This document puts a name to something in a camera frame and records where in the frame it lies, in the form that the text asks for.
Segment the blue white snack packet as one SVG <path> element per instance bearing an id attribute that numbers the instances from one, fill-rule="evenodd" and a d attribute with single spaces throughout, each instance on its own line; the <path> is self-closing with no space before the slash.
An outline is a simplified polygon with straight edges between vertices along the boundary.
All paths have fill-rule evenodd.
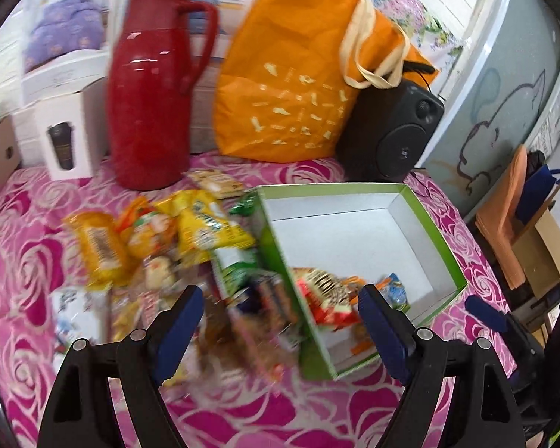
<path id="1" fill-rule="evenodd" d="M 50 293 L 55 350 L 65 353 L 79 338 L 104 344 L 108 337 L 109 295 L 107 290 L 61 287 Z"/>

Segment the red white snack packet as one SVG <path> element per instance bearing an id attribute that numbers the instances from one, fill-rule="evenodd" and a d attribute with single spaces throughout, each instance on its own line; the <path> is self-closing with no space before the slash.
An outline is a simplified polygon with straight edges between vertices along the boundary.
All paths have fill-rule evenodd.
<path id="1" fill-rule="evenodd" d="M 351 304 L 350 290 L 338 277 L 324 270 L 304 267 L 293 268 L 292 274 L 318 326 L 339 330 L 360 323 Z"/>

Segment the orange snack packet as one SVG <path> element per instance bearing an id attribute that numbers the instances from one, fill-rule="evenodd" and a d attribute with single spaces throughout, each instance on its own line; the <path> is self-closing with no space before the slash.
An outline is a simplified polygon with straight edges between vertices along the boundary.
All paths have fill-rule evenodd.
<path id="1" fill-rule="evenodd" d="M 173 245 L 178 228 L 173 217 L 141 195 L 132 200 L 116 219 L 115 231 L 128 253 L 143 260 Z"/>

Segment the green snack packet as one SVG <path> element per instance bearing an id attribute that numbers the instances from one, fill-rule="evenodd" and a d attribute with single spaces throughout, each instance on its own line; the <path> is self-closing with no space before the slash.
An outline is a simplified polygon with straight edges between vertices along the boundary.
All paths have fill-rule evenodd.
<path id="1" fill-rule="evenodd" d="M 211 254 L 214 278 L 222 299 L 235 295 L 243 284 L 260 268 L 255 249 L 226 247 L 214 249 Z"/>

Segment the yellow snack bag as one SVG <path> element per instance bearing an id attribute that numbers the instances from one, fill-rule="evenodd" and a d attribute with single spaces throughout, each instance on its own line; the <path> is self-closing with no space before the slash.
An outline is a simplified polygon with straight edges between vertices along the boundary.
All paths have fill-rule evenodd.
<path id="1" fill-rule="evenodd" d="M 178 251 L 184 267 L 210 260 L 210 252 L 220 248 L 248 249 L 256 240 L 221 204 L 203 189 L 180 190 L 155 206 L 173 217 L 178 229 Z"/>

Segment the yellow barcode snack packet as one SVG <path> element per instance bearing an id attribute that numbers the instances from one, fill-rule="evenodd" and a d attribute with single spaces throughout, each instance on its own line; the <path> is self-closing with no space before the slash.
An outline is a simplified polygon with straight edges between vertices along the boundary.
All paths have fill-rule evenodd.
<path id="1" fill-rule="evenodd" d="M 112 215 L 83 211 L 70 214 L 63 221 L 78 240 L 88 273 L 88 288 L 127 286 L 133 273 L 133 261 L 115 231 Z"/>

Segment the orange chair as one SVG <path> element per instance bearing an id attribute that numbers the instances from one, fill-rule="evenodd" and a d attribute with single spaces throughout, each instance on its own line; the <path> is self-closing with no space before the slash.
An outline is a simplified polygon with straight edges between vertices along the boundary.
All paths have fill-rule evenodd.
<path id="1" fill-rule="evenodd" d="M 475 224 L 491 246 L 508 286 L 516 289 L 525 273 L 513 251 L 513 219 L 525 184 L 527 149 L 521 144 L 489 198 L 475 214 Z"/>

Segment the blue bag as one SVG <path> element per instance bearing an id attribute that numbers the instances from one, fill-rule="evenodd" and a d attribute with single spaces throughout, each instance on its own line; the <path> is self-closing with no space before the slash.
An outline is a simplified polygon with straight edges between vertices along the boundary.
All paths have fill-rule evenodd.
<path id="1" fill-rule="evenodd" d="M 527 155 L 525 183 L 515 211 L 517 220 L 521 224 L 528 224 L 553 187 L 559 184 L 560 168 L 550 169 L 542 151 L 530 152 Z"/>

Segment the green cardboard box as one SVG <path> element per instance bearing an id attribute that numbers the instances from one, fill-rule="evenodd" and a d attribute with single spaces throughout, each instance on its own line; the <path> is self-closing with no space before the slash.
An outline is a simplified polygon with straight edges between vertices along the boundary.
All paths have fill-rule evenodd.
<path id="1" fill-rule="evenodd" d="M 426 326 L 467 280 L 436 224 L 405 184 L 317 183 L 259 186 L 250 217 L 264 267 L 280 273 L 300 316 L 299 369 L 307 380 L 336 380 L 369 365 L 349 328 L 317 325 L 296 285 L 296 268 L 376 283 L 404 284 L 408 319 Z"/>

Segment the black speaker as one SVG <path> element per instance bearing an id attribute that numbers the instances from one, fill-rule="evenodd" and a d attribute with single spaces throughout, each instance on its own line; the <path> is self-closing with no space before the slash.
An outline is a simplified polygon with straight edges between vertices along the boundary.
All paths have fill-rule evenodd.
<path id="1" fill-rule="evenodd" d="M 422 79 L 404 79 L 391 89 L 371 86 L 359 92 L 335 148 L 336 160 L 354 182 L 401 182 L 415 167 L 444 114 L 429 87 L 435 69 L 404 62 Z"/>

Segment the small green wrapped candy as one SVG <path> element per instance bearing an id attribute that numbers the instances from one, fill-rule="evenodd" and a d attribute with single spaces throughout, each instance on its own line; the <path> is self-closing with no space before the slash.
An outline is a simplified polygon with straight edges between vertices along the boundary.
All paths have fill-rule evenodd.
<path id="1" fill-rule="evenodd" d="M 257 202 L 258 193 L 255 191 L 247 192 L 229 208 L 228 213 L 236 217 L 249 217 L 254 213 Z"/>

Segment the beige cookie packet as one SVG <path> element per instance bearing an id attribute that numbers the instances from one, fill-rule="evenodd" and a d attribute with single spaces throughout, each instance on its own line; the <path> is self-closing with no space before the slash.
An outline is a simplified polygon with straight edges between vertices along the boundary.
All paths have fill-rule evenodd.
<path id="1" fill-rule="evenodd" d="M 243 183 L 216 170 L 192 170 L 187 177 L 216 199 L 236 198 L 246 191 Z"/>

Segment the white product box with cup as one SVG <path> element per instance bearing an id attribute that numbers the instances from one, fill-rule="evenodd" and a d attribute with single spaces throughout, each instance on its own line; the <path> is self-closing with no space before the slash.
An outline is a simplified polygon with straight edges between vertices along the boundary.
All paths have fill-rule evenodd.
<path id="1" fill-rule="evenodd" d="M 34 118 L 52 180 L 94 177 L 108 151 L 106 79 L 38 100 Z"/>

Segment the red thermos jug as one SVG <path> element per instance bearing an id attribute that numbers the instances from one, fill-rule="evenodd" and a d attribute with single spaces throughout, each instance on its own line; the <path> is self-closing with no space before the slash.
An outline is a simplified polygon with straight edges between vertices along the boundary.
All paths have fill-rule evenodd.
<path id="1" fill-rule="evenodd" d="M 129 0 L 107 78 L 107 127 L 118 183 L 166 188 L 190 163 L 192 93 L 218 33 L 215 5 Z"/>

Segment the orange tote bag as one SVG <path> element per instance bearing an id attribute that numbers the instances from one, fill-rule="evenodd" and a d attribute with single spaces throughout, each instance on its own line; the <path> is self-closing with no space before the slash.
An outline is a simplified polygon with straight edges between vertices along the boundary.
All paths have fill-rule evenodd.
<path id="1" fill-rule="evenodd" d="M 216 146 L 263 162 L 327 158 L 361 91 L 438 73 L 371 0 L 257 0 L 220 68 Z"/>

